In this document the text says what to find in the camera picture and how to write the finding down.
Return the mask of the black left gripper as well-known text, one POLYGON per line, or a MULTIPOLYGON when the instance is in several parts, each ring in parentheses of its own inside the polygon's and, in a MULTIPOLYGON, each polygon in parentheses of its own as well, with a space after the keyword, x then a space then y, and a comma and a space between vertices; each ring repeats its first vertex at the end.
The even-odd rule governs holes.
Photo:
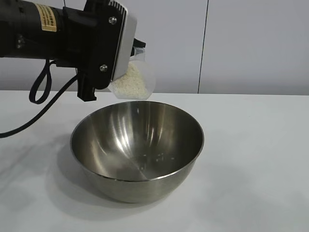
MULTIPOLYGON (((126 11, 111 0, 88 0, 84 10, 63 7, 64 40, 56 64, 76 68, 77 96, 95 101, 95 91, 108 87, 115 74, 126 11)), ((145 56, 146 43, 133 40, 131 57, 145 56)))

